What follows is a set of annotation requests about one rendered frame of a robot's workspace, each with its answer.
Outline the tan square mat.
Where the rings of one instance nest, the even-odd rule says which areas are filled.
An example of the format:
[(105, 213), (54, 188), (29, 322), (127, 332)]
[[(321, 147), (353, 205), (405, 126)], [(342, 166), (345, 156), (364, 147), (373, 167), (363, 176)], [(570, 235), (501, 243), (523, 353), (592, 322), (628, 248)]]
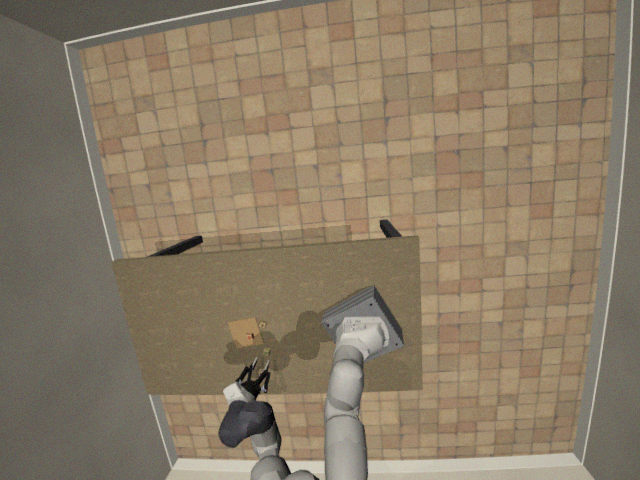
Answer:
[[(236, 348), (264, 344), (256, 317), (228, 322), (228, 325)], [(248, 341), (246, 336), (252, 332), (254, 339)]]

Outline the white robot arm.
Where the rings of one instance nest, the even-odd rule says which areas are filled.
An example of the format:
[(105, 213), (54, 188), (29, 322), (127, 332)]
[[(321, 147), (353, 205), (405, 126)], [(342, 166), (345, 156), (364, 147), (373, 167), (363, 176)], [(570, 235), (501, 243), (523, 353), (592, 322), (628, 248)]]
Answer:
[[(344, 317), (335, 338), (324, 405), (325, 480), (367, 480), (365, 429), (358, 418), (364, 388), (363, 364), (388, 346), (390, 335), (381, 317)], [(282, 439), (268, 402), (256, 401), (239, 382), (231, 383), (223, 393), (229, 409), (221, 422), (219, 438), (227, 447), (235, 448), (250, 436), (260, 460), (252, 468), (250, 480), (283, 480), (289, 474), (284, 480), (320, 480), (308, 470), (291, 474), (286, 461), (279, 456)]]

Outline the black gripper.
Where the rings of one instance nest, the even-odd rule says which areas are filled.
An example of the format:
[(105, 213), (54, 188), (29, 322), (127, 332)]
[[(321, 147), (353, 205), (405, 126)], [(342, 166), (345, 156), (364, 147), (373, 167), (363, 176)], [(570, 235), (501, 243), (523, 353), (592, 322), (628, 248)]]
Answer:
[[(267, 384), (268, 384), (268, 380), (269, 380), (269, 377), (270, 377), (270, 372), (267, 372), (267, 371), (268, 371), (268, 366), (269, 366), (269, 364), (268, 364), (268, 363), (270, 362), (270, 360), (268, 360), (268, 361), (267, 361), (267, 364), (268, 364), (268, 365), (266, 364), (266, 366), (265, 366), (265, 368), (264, 368), (264, 371), (263, 371), (263, 373), (259, 376), (259, 378), (258, 378), (256, 381), (252, 381), (252, 380), (251, 380), (251, 374), (252, 374), (252, 372), (253, 372), (253, 370), (254, 370), (254, 368), (255, 368), (255, 366), (256, 366), (255, 361), (256, 361), (256, 363), (257, 363), (257, 357), (255, 358), (254, 362), (250, 365), (250, 367), (249, 367), (249, 368), (248, 368), (248, 367), (245, 367), (245, 368), (244, 368), (244, 370), (243, 370), (243, 372), (241, 373), (240, 377), (239, 377), (238, 379), (236, 379), (236, 381), (238, 381), (238, 382), (241, 384), (241, 386), (242, 386), (242, 385), (244, 385), (244, 384), (246, 384), (245, 386), (242, 386), (242, 387), (243, 387), (244, 389), (246, 389), (248, 392), (250, 392), (250, 393), (255, 397), (255, 399), (257, 399), (257, 396), (258, 396), (258, 394), (259, 394), (260, 392), (267, 393), (267, 389), (268, 389)], [(253, 366), (252, 366), (252, 365), (253, 365)], [(249, 374), (248, 374), (248, 379), (247, 379), (247, 381), (245, 381), (245, 382), (243, 382), (243, 383), (242, 383), (242, 381), (243, 381), (244, 377), (246, 376), (247, 372), (249, 372)], [(264, 383), (264, 385), (263, 385), (263, 386), (262, 386), (262, 388), (261, 388), (261, 387), (260, 387), (260, 383), (263, 381), (263, 379), (264, 379), (265, 377), (266, 377), (265, 383)], [(235, 381), (235, 382), (236, 382), (236, 381)], [(246, 383), (246, 382), (247, 382), (247, 383)], [(249, 386), (249, 384), (251, 384), (251, 385), (253, 385), (253, 386)]]

